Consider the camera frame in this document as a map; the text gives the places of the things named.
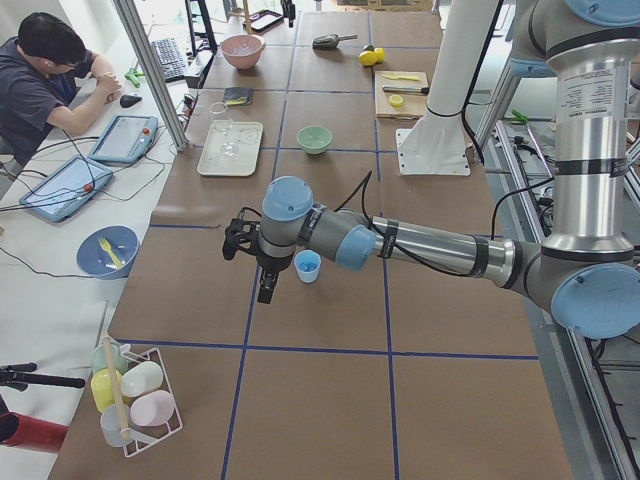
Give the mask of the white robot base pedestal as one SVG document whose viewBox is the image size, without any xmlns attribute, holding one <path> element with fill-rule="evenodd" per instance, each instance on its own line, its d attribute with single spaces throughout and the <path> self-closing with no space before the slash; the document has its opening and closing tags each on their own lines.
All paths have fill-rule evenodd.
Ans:
<svg viewBox="0 0 640 480">
<path fill-rule="evenodd" d="M 492 0 L 451 3 L 425 113 L 412 129 L 397 131 L 402 175 L 470 174 L 463 110 L 501 8 Z"/>
</svg>

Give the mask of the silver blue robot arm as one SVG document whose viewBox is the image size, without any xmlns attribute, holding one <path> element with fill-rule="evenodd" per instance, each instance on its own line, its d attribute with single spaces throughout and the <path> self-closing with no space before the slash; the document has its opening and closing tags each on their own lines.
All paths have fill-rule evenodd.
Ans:
<svg viewBox="0 0 640 480">
<path fill-rule="evenodd" d="M 253 250 L 258 299 L 304 246 L 351 270 L 371 256 L 419 263 L 450 276 L 484 278 L 546 310 L 590 339 L 622 335 L 639 322 L 639 273 L 623 234 L 629 67 L 639 51 L 635 1 L 521 1 L 514 65 L 545 64 L 557 78 L 553 229 L 540 243 L 489 240 L 329 210 L 302 179 L 268 187 Z"/>
</svg>

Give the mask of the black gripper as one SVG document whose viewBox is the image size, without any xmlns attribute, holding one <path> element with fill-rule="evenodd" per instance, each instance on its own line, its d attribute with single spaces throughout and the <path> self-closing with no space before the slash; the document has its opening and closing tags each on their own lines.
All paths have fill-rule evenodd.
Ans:
<svg viewBox="0 0 640 480">
<path fill-rule="evenodd" d="M 277 286 L 278 274 L 286 270 L 293 259 L 295 245 L 275 245 L 265 238 L 257 241 L 257 261 L 262 267 L 260 272 L 257 302 L 270 304 Z"/>
</svg>

